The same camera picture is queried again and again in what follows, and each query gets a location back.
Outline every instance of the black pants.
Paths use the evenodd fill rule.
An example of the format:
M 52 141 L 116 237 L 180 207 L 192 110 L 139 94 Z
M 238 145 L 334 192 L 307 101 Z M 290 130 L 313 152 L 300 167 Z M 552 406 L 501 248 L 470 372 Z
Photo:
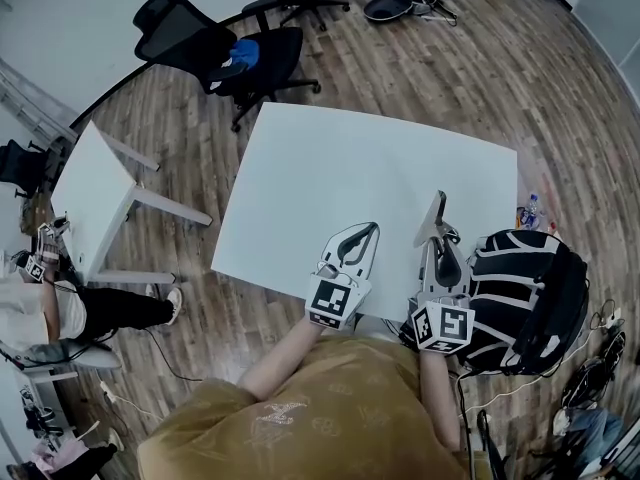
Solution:
M 71 464 L 53 473 L 51 478 L 53 480 L 91 480 L 117 451 L 113 444 L 89 448 Z
M 87 310 L 87 323 L 80 341 L 95 340 L 114 329 L 146 329 L 166 324 L 173 316 L 173 304 L 137 293 L 112 288 L 85 288 L 78 293 Z

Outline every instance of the white desk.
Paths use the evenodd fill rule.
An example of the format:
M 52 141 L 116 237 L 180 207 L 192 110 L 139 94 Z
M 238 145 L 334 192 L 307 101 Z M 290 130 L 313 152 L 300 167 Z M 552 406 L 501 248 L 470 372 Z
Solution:
M 159 165 L 128 146 L 103 134 L 93 122 L 87 125 L 67 161 L 51 196 L 54 214 L 67 215 L 70 229 L 64 244 L 83 284 L 165 283 L 170 273 L 101 271 L 104 258 L 120 225 L 135 201 L 208 226 L 211 217 L 139 187 L 112 148 L 145 167 Z
M 404 321 L 419 288 L 412 242 L 438 189 L 469 255 L 478 237 L 514 226 L 516 153 L 397 119 L 264 103 L 211 268 L 304 298 L 329 237 L 375 221 L 373 290 L 360 311 Z

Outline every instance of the pink cloth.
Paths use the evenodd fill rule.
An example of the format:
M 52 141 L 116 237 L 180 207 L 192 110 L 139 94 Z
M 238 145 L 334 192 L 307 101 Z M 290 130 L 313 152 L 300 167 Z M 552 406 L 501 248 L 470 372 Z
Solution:
M 60 450 L 54 453 L 51 453 L 47 445 L 40 442 L 31 453 L 31 460 L 49 478 L 47 473 L 55 473 L 68 466 L 88 450 L 89 448 L 77 439 L 67 439 L 62 443 Z

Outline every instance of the brown shirt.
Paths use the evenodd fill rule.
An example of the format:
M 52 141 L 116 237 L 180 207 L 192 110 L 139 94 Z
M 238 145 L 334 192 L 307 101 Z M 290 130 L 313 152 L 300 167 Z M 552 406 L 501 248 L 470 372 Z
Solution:
M 200 385 L 138 449 L 145 480 L 468 478 L 419 399 L 418 357 L 374 339 L 328 338 L 261 403 Z M 486 457 L 476 459 L 488 479 Z

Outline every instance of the person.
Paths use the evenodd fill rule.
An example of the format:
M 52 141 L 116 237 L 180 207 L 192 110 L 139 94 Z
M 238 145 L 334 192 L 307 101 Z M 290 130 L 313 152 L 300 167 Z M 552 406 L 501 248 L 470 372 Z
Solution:
M 124 450 L 120 436 L 109 429 L 105 445 L 87 448 L 79 439 L 68 439 L 52 454 L 40 444 L 33 453 L 33 462 L 7 466 L 13 480 L 91 480 L 117 452 Z
M 42 283 L 21 267 L 0 278 L 0 341 L 15 350 L 61 339 L 90 342 L 122 327 L 171 325 L 182 309 L 178 288 L 164 301 L 152 296 L 150 286 L 147 295 L 112 288 L 75 288 L 68 281 L 56 281 L 57 260 L 42 264 Z
M 198 386 L 139 446 L 141 477 L 469 478 L 445 357 L 323 330 L 305 317 L 237 384 Z
M 572 466 L 575 478 L 595 460 L 604 457 L 616 443 L 622 431 L 622 420 L 606 409 L 560 409 L 553 419 L 553 434 L 565 437 L 569 433 L 582 432 L 579 441 L 580 452 Z M 596 472 L 591 478 L 604 476 L 611 469 Z

